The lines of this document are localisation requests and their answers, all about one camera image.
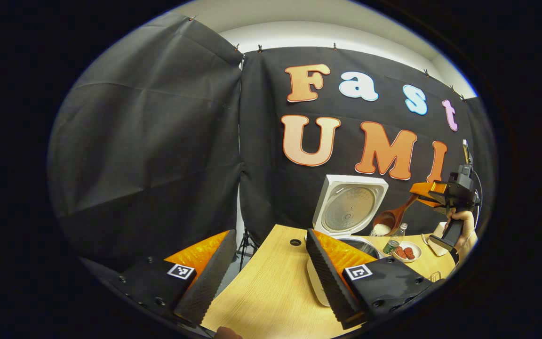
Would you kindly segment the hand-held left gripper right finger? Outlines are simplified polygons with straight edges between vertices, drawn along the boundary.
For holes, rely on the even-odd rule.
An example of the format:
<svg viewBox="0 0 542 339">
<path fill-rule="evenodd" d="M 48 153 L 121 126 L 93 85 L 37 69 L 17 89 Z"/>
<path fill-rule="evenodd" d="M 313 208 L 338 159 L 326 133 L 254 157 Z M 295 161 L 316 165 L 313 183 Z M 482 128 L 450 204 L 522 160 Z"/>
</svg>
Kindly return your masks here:
<svg viewBox="0 0 542 339">
<path fill-rule="evenodd" d="M 314 229 L 306 249 L 344 330 L 393 317 L 441 286 L 394 257 L 375 259 Z"/>
</svg>

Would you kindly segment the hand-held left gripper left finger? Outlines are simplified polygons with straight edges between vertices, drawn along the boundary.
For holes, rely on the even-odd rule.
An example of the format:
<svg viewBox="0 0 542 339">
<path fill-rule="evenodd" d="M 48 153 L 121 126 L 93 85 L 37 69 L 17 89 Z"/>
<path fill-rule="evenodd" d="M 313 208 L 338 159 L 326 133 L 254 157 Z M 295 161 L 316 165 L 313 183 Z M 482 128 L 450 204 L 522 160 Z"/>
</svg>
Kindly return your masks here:
<svg viewBox="0 0 542 339">
<path fill-rule="evenodd" d="M 236 251 L 226 230 L 166 259 L 148 257 L 111 280 L 112 287 L 159 317 L 200 326 Z"/>
</svg>

